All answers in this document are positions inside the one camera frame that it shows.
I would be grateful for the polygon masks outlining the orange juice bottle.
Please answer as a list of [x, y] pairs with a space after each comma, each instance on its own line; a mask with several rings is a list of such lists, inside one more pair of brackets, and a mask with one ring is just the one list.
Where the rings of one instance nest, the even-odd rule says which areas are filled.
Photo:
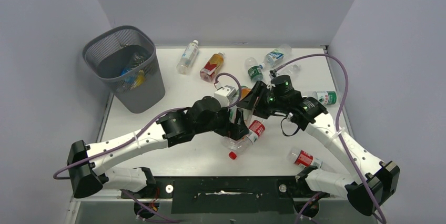
[[240, 91], [240, 100], [243, 100], [250, 92], [251, 88], [247, 86], [242, 86]]

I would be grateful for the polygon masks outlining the red label bottle front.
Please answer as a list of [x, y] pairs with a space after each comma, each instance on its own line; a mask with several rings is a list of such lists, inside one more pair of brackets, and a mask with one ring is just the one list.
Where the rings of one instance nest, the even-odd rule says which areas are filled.
[[309, 166], [321, 168], [323, 165], [323, 162], [320, 159], [297, 147], [294, 147], [289, 151], [287, 154], [287, 159], [291, 163], [301, 168], [306, 168]]

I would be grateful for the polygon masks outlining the green cap clear bottle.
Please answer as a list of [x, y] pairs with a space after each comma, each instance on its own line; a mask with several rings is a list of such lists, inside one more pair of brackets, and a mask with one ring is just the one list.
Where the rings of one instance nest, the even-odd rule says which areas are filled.
[[322, 105], [335, 105], [339, 101], [336, 91], [305, 91], [304, 97], [313, 97]]

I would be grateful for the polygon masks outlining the yellow honey pomelo bottle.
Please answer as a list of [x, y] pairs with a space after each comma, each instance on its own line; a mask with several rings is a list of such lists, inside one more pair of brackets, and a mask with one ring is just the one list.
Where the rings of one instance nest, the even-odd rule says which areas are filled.
[[134, 78], [134, 81], [133, 81], [133, 84], [132, 84], [131, 88], [134, 89], [134, 88], [140, 86], [141, 84], [143, 84], [145, 82], [145, 79], [146, 78], [145, 78], [144, 71], [143, 70], [138, 71], [135, 74], [135, 78]]

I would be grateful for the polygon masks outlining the clear blue cap bottle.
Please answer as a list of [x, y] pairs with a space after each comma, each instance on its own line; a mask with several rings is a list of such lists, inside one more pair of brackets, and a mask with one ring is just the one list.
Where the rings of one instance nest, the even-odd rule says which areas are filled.
[[133, 84], [135, 74], [128, 74], [128, 72], [132, 71], [134, 68], [138, 67], [140, 64], [144, 62], [145, 58], [140, 53], [133, 53], [130, 61], [128, 64], [124, 67], [124, 69], [121, 72], [121, 75], [127, 75], [127, 77], [124, 79], [125, 83], [127, 84]]

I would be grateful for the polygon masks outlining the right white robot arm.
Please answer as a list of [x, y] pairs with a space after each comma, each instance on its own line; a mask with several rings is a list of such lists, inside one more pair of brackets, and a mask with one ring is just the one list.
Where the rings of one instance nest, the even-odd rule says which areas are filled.
[[237, 107], [267, 119], [283, 114], [286, 120], [318, 140], [348, 171], [348, 175], [306, 168], [297, 175], [296, 190], [303, 196], [314, 191], [347, 199], [365, 216], [372, 216], [396, 191], [400, 167], [384, 162], [363, 148], [316, 98], [303, 96], [292, 86], [290, 77], [274, 78], [267, 86], [257, 81]]

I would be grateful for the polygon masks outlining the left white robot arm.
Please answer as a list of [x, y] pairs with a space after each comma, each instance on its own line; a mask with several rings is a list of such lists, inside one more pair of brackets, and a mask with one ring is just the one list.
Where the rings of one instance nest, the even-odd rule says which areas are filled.
[[191, 107], [170, 109], [141, 130], [122, 137], [95, 144], [76, 141], [67, 160], [73, 196], [86, 198], [103, 189], [140, 193], [154, 187], [149, 168], [122, 168], [118, 164], [149, 151], [189, 142], [207, 132], [240, 140], [248, 133], [243, 111], [232, 113], [217, 99], [206, 96]]

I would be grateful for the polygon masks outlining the grey ribbed waste bin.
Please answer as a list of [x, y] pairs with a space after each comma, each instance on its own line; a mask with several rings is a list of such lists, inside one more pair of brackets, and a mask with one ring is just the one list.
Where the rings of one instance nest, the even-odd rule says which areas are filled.
[[82, 57], [134, 114], [148, 110], [165, 95], [156, 46], [134, 26], [118, 26], [97, 36], [85, 45]]

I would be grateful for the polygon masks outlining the red label bottle lower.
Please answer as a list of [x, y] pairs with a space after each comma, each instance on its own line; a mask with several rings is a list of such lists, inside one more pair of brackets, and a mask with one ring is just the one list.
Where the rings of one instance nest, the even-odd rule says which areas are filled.
[[265, 132], [265, 120], [254, 119], [251, 125], [248, 127], [249, 132], [243, 136], [240, 140], [233, 140], [225, 138], [223, 145], [227, 147], [230, 152], [229, 158], [232, 160], [237, 159], [238, 156], [243, 154], [250, 146], [252, 146]]

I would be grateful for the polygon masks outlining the green label clear bottle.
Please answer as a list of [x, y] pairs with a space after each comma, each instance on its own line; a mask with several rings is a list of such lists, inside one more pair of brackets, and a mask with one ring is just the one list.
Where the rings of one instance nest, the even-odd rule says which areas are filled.
[[249, 76], [249, 79], [252, 82], [257, 82], [263, 80], [263, 73], [260, 69], [260, 66], [255, 58], [249, 57], [245, 60], [244, 63], [245, 70]]

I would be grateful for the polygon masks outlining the blue label clear bottle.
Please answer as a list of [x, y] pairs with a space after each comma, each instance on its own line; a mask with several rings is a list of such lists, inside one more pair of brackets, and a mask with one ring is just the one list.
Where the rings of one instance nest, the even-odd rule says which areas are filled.
[[282, 44], [266, 54], [259, 64], [260, 69], [273, 69], [279, 66], [284, 58], [292, 55], [292, 48], [288, 44]]

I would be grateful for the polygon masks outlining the plain clear bottle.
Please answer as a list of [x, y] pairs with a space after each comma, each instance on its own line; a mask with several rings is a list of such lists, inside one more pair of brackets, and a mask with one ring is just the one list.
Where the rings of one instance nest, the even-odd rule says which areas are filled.
[[297, 77], [300, 72], [298, 64], [289, 64], [278, 71], [278, 75], [288, 75], [291, 78]]

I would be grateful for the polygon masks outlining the red yellow label bottle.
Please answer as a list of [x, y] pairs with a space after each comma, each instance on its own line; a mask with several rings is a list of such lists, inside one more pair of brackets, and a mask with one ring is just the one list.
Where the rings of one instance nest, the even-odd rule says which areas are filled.
[[206, 82], [212, 82], [224, 63], [224, 56], [224, 52], [213, 54], [200, 70], [200, 78]]

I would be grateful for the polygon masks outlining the clear bottle white label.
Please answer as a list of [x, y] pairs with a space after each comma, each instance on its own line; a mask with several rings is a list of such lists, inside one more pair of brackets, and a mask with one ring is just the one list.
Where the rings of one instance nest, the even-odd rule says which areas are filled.
[[191, 67], [198, 53], [199, 53], [199, 41], [193, 40], [185, 48], [176, 66], [177, 72], [183, 75], [187, 75], [190, 72]]

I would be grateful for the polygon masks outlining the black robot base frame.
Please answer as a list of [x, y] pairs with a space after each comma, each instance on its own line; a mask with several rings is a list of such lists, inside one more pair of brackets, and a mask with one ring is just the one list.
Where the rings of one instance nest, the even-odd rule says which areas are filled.
[[294, 176], [155, 177], [155, 183], [139, 192], [121, 194], [124, 199], [171, 204], [173, 214], [258, 213], [291, 214], [291, 202], [303, 204], [315, 195]]

